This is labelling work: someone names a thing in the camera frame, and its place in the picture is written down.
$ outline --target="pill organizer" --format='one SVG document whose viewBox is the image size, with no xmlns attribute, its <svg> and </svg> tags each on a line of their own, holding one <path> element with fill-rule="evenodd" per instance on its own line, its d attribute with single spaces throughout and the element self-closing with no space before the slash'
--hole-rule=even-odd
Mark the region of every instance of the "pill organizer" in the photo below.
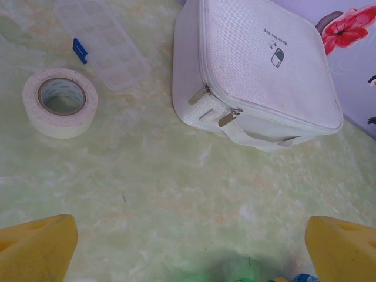
<svg viewBox="0 0 376 282">
<path fill-rule="evenodd" d="M 149 76 L 146 58 L 104 2 L 57 0 L 54 11 L 88 53 L 82 61 L 87 60 L 109 89 L 121 90 Z"/>
</svg>

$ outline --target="blue object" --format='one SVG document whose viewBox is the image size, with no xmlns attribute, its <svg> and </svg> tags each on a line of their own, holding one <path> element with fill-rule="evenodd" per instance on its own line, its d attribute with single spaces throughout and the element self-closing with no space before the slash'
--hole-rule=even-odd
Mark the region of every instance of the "blue object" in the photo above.
<svg viewBox="0 0 376 282">
<path fill-rule="evenodd" d="M 88 60 L 86 59 L 88 53 L 77 38 L 73 39 L 73 51 L 75 51 L 75 53 L 84 65 L 88 63 Z"/>
<path fill-rule="evenodd" d="M 311 276 L 309 274 L 299 274 L 293 282 L 320 282 L 317 277 Z"/>
</svg>

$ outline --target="blue clip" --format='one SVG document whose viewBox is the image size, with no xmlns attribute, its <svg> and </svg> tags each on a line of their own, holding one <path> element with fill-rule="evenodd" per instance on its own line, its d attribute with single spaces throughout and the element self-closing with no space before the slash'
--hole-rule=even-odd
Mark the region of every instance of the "blue clip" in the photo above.
<svg viewBox="0 0 376 282">
<path fill-rule="evenodd" d="M 84 65 L 88 63 L 88 60 L 86 59 L 88 53 L 77 38 L 73 39 L 73 51 L 75 51 L 75 53 Z"/>
</svg>

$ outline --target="zipper pull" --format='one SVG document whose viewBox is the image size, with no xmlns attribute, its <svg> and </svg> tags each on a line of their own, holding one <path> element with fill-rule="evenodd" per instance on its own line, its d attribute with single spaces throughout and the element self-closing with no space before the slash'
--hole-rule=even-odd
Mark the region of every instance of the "zipper pull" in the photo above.
<svg viewBox="0 0 376 282">
<path fill-rule="evenodd" d="M 190 105 L 196 104 L 206 94 L 212 94 L 210 87 L 207 86 L 207 85 L 205 85 L 205 87 L 203 89 L 201 89 L 196 94 L 194 94 L 194 96 L 188 101 L 188 104 L 190 104 Z"/>
<path fill-rule="evenodd" d="M 240 114 L 243 113 L 243 110 L 241 109 L 232 109 L 231 110 L 231 113 L 229 113 L 227 116 L 221 118 L 219 121 L 218 121 L 218 125 L 220 128 L 222 128 L 223 126 L 226 126 L 228 125 L 230 122 L 236 120 L 236 118 L 238 116 L 240 116 Z"/>
</svg>

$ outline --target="green marble surface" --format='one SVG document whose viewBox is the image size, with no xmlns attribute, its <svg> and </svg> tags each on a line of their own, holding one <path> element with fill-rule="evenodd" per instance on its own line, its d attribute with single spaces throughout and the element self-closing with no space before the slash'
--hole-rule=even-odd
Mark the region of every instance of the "green marble surface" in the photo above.
<svg viewBox="0 0 376 282">
<path fill-rule="evenodd" d="M 120 92 L 80 63 L 52 2 L 0 1 L 0 227 L 74 215 L 65 281 L 291 278 L 310 264 L 310 216 L 376 226 L 376 143 L 349 123 L 263 153 L 178 119 L 175 0 L 107 1 L 153 69 Z M 79 71 L 98 91 L 94 123 L 75 139 L 41 135 L 25 113 L 24 83 L 50 67 Z"/>
</svg>

